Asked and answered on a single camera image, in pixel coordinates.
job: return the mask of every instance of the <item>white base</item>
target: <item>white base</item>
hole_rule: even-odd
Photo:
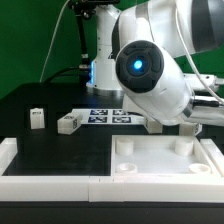
[[[180,138],[178,136],[129,136],[134,139],[134,149],[132,155],[126,156],[129,158],[126,162],[136,164],[139,169],[134,173],[119,174],[115,172],[115,163],[120,162],[118,155],[115,155],[117,137],[113,136],[111,176],[1,176],[0,201],[224,203],[224,157],[211,140],[202,140],[200,144],[194,138],[192,157],[181,157],[172,151],[175,140]],[[139,156],[134,158],[136,150],[139,150]],[[16,140],[5,139],[0,144],[0,152],[0,166],[4,171],[17,153]],[[157,154],[160,156],[155,162],[153,158]],[[167,161],[171,157],[176,157],[175,164],[171,160]],[[211,168],[211,174],[188,173],[185,168],[191,162],[206,164]]]

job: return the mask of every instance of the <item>green screen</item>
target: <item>green screen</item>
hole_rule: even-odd
[[[0,99],[24,83],[39,82],[54,27],[65,0],[1,0],[0,7]],[[144,1],[123,0],[126,9]],[[96,56],[96,21],[84,21],[88,52]],[[194,56],[201,73],[224,74],[224,47]],[[80,64],[80,42],[74,12],[62,17],[44,79]],[[184,72],[191,72],[185,57],[177,59]]]

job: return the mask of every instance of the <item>table surface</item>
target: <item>table surface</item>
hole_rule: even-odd
[[[75,84],[31,83],[18,87],[0,100],[0,137],[16,137],[18,142],[18,154],[4,175],[110,175],[111,136],[148,135],[146,129],[141,125],[82,125],[65,136],[57,133],[57,120],[75,108],[117,109],[121,105],[122,98],[96,96]],[[30,129],[29,111],[36,107],[44,108],[45,129]],[[223,150],[223,131],[223,127],[204,125],[198,138],[211,138]],[[164,127],[163,134],[177,135],[178,126]],[[211,217],[213,223],[223,223],[223,208],[223,204],[206,203],[1,202],[0,214],[8,223],[16,223],[10,212],[19,215],[27,209],[30,213],[24,215],[28,219],[40,211],[52,215],[46,223],[60,220],[55,216],[59,211],[64,223],[75,220],[74,214],[79,223],[148,223],[158,219],[166,223],[210,223]]]

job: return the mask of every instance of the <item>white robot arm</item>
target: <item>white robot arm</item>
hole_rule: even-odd
[[[193,54],[224,43],[223,13],[222,0],[151,0],[121,13],[112,34],[116,74],[125,94],[144,115],[164,125],[183,121],[224,125],[206,122],[217,113],[214,108],[204,122],[194,118],[194,92],[173,59],[185,54],[177,19],[186,48]],[[209,114],[207,107],[202,108]]]

